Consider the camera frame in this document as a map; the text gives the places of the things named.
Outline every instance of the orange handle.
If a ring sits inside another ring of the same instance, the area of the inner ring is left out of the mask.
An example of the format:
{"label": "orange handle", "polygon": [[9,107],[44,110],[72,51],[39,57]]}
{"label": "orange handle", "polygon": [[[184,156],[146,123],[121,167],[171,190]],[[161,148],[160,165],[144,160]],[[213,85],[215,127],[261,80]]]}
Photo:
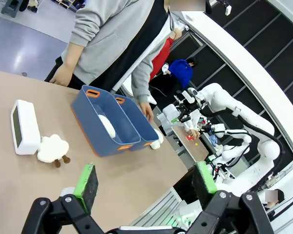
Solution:
{"label": "orange handle", "polygon": [[125,99],[120,98],[120,97],[117,97],[117,98],[115,98],[115,99],[117,100],[117,102],[118,102],[120,105],[122,105],[122,104],[125,102]]}
{"label": "orange handle", "polygon": [[86,91],[86,95],[88,97],[91,97],[91,98],[97,98],[97,97],[100,96],[100,92],[99,91],[92,90],[92,89],[88,89]]}
{"label": "orange handle", "polygon": [[148,146],[150,144],[152,144],[152,142],[148,142],[148,143],[144,144],[143,146]]}
{"label": "orange handle", "polygon": [[126,149],[129,149],[131,146],[133,146],[133,145],[124,145],[124,146],[119,147],[118,150],[126,150]]}

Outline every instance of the small red object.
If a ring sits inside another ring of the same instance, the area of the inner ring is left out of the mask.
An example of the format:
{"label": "small red object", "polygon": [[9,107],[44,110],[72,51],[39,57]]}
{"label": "small red object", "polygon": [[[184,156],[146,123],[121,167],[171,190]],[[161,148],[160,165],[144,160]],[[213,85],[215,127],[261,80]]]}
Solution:
{"label": "small red object", "polygon": [[191,135],[187,135],[186,138],[188,141],[195,140],[194,137],[192,137]]}

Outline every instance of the hand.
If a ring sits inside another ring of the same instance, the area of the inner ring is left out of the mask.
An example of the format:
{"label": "hand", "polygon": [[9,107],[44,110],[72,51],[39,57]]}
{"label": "hand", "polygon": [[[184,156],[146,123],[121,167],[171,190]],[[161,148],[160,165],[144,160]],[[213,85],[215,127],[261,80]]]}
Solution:
{"label": "hand", "polygon": [[50,83],[58,84],[61,86],[68,86],[72,79],[74,69],[69,68],[65,64],[62,64],[55,72]]}
{"label": "hand", "polygon": [[191,129],[190,131],[188,131],[188,134],[191,135],[191,137],[193,139],[196,139],[200,135],[200,133],[197,130],[193,130],[193,129]]}
{"label": "hand", "polygon": [[175,39],[175,37],[176,37],[176,33],[174,32],[174,31],[172,31],[171,33],[170,33],[170,36],[169,36],[171,39]]}
{"label": "hand", "polygon": [[142,110],[142,113],[146,116],[149,122],[153,121],[154,119],[154,114],[152,112],[152,108],[150,104],[147,102],[141,102],[140,103],[140,108]]}

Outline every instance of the blue plastic basket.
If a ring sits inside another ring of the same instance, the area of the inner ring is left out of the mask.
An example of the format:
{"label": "blue plastic basket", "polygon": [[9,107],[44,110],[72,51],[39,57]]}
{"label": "blue plastic basket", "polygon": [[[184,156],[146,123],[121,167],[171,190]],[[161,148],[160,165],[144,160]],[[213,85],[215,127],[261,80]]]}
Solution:
{"label": "blue plastic basket", "polygon": [[131,151],[143,149],[158,140],[158,135],[154,128],[133,100],[117,94],[114,97],[141,137],[141,141],[130,148]]}
{"label": "blue plastic basket", "polygon": [[[110,156],[123,152],[140,142],[132,123],[109,92],[83,85],[73,101],[72,110],[94,152]],[[98,115],[113,125],[116,136],[111,138]]]}

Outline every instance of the blue jacket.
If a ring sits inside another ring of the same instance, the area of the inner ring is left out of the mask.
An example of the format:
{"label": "blue jacket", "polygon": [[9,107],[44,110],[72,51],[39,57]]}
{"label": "blue jacket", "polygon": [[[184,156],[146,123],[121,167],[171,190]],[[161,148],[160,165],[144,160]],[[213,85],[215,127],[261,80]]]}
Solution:
{"label": "blue jacket", "polygon": [[174,61],[168,69],[185,88],[193,76],[192,67],[184,59]]}

